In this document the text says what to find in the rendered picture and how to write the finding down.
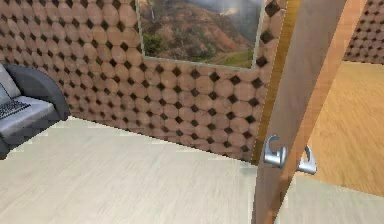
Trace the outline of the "framed landscape picture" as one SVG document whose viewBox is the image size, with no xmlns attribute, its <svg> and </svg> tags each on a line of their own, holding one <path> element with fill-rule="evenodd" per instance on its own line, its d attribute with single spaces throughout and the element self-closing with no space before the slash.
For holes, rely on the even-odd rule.
<svg viewBox="0 0 384 224">
<path fill-rule="evenodd" d="M 143 55 L 255 66 L 265 0 L 136 0 Z"/>
</svg>

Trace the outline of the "grey sofa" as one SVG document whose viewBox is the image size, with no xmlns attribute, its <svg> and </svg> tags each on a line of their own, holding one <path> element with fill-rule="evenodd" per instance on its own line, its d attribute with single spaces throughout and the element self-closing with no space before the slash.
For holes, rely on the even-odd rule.
<svg viewBox="0 0 384 224">
<path fill-rule="evenodd" d="M 30 104 L 0 120 L 0 160 L 58 121 L 66 121 L 70 115 L 59 86 L 38 69 L 0 64 L 0 84 L 13 100 Z"/>
</svg>

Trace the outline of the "brown wooden room door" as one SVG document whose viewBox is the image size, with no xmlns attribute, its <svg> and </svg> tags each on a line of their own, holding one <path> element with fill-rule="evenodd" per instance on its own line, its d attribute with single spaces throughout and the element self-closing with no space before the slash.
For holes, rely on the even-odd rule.
<svg viewBox="0 0 384 224">
<path fill-rule="evenodd" d="M 257 164 L 250 224 L 274 224 L 367 0 L 289 0 L 272 73 L 279 86 Z M 287 148 L 282 169 L 264 162 Z"/>
</svg>

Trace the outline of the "grey laptop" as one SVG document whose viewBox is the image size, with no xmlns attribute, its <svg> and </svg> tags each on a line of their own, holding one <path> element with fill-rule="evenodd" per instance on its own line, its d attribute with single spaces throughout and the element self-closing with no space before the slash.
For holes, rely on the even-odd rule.
<svg viewBox="0 0 384 224">
<path fill-rule="evenodd" d="M 30 104 L 13 100 L 0 84 L 0 120 L 30 107 Z"/>
</svg>

